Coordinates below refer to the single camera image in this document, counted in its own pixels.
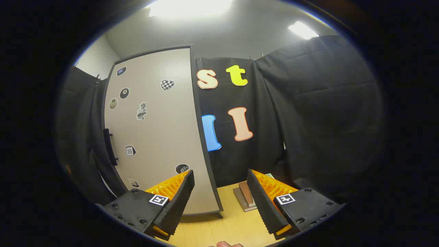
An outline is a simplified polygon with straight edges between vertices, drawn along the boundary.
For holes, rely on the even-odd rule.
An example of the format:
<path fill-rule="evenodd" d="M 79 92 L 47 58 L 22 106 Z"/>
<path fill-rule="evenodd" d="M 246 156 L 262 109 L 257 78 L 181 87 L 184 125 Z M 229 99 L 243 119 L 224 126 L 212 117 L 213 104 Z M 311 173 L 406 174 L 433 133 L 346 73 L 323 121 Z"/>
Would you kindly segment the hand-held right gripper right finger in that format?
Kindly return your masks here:
<path fill-rule="evenodd" d="M 277 240 L 308 231 L 345 206 L 314 188 L 296 189 L 252 169 L 247 185 L 268 233 Z"/>

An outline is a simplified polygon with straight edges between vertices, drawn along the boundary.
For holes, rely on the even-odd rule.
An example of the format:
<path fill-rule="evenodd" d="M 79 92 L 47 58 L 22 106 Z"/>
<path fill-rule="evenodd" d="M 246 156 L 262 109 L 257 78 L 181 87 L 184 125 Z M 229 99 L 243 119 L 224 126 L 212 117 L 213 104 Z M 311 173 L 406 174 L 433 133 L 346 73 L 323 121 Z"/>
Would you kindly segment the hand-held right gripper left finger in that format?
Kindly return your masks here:
<path fill-rule="evenodd" d="M 147 190 L 131 189 L 103 206 L 103 212 L 141 233 L 163 240 L 174 235 L 194 188 L 187 170 Z"/>

